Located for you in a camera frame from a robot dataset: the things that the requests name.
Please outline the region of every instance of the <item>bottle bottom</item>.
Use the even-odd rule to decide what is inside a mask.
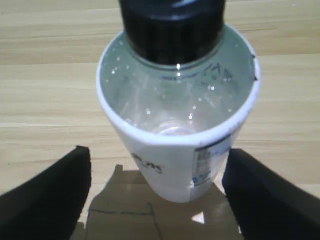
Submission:
[[[191,124],[186,124],[178,120],[170,120],[152,128],[150,132],[167,136],[183,136],[194,134],[197,130]]]

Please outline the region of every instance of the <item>black object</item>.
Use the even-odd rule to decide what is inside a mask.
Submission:
[[[158,64],[203,57],[220,40],[225,0],[119,0],[131,47]]]
[[[90,152],[77,146],[39,175],[0,196],[0,240],[69,240],[90,186]]]
[[[246,240],[320,240],[320,199],[241,149],[231,149],[222,179]]]

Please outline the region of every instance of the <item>white label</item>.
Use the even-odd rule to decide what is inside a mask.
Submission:
[[[195,150],[192,169],[192,182],[195,187],[206,183],[216,175],[215,168],[221,161],[219,156],[228,152],[230,147],[231,139],[228,135],[218,142]]]

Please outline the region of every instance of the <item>bottle cap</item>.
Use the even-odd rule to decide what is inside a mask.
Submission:
[[[219,42],[225,0],[119,0],[129,45],[157,64],[185,64]]]

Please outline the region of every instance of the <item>wood grain surface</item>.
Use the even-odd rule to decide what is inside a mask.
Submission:
[[[225,20],[252,43],[263,77],[235,147],[320,198],[320,1],[229,0]],[[90,147],[93,172],[79,221],[86,222],[89,207],[96,210],[86,224],[96,229],[88,240],[195,239],[192,233],[241,239],[217,189],[209,200],[187,206],[156,196],[108,122],[95,73],[104,48],[122,29],[116,0],[0,1],[0,194],[83,145]],[[199,205],[209,228],[191,221],[204,211]],[[146,214],[99,215],[104,208]],[[112,230],[104,232],[106,223]]]

